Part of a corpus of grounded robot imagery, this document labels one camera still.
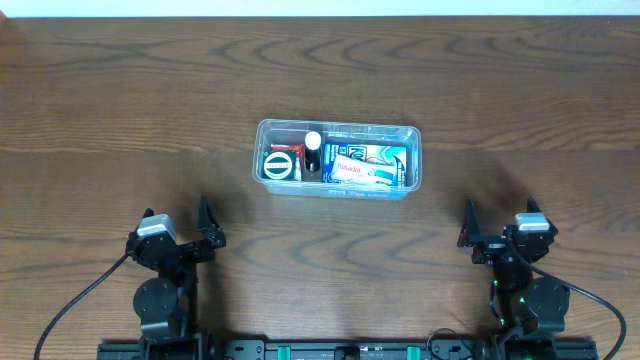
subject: transparent box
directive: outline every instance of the transparent box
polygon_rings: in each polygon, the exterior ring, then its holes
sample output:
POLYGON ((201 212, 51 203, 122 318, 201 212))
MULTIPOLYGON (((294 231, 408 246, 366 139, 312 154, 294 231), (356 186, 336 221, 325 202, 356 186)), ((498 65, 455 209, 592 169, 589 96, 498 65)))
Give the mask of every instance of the transparent box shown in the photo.
POLYGON ((413 126, 277 119, 265 119, 258 125, 253 153, 253 178, 273 194, 399 200, 404 199, 410 192, 418 190, 422 182, 421 177, 422 143, 420 131, 413 126), (304 181, 263 178, 263 153, 271 150, 271 144, 304 144, 304 138, 309 131, 320 134, 321 149, 324 149, 327 142, 405 147, 407 149, 406 186, 381 187, 324 183, 322 169, 310 173, 305 169, 304 164, 301 164, 304 181))

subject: white cap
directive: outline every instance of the white cap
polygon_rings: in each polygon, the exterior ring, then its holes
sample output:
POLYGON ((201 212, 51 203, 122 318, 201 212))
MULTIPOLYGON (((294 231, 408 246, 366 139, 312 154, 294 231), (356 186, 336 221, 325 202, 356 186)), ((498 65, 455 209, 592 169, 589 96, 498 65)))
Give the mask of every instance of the white cap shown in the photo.
POLYGON ((307 136, 304 137, 304 146, 309 150, 318 150, 321 142, 320 134, 315 131, 309 131, 307 136))

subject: white background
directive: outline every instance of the white background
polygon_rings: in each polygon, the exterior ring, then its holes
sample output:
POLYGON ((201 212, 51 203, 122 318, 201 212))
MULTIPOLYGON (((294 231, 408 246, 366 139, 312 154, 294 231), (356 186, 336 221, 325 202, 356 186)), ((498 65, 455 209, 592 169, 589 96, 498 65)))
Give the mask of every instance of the white background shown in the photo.
POLYGON ((640 15, 640 0, 0 0, 8 17, 640 15))

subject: green tape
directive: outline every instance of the green tape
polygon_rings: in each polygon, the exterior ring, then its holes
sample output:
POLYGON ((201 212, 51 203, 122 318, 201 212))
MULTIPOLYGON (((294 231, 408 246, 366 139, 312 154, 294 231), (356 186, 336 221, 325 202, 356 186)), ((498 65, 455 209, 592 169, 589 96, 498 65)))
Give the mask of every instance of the green tape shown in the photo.
POLYGON ((407 360, 420 360, 420 348, 417 346, 407 347, 407 360))
POLYGON ((279 346, 278 360, 291 360, 291 348, 288 346, 279 346))

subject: brown tabletop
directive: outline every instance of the brown tabletop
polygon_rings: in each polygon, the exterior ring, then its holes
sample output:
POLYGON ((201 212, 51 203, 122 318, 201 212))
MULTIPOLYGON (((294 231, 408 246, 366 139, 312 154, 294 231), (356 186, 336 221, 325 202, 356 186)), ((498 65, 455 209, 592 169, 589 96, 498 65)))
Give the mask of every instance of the brown tabletop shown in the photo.
MULTIPOLYGON (((282 338, 498 329, 490 268, 456 248, 464 200, 499 232, 533 195, 560 234, 538 264, 610 300, 640 357, 637 18, 9 19, 0 33, 0 358, 124 252, 145 208, 228 246, 200 265, 200 323, 282 338), (270 195, 265 118, 417 127, 404 201, 270 195)), ((137 339, 127 261, 63 317, 43 359, 137 339)), ((571 295, 567 336, 619 325, 571 295)))

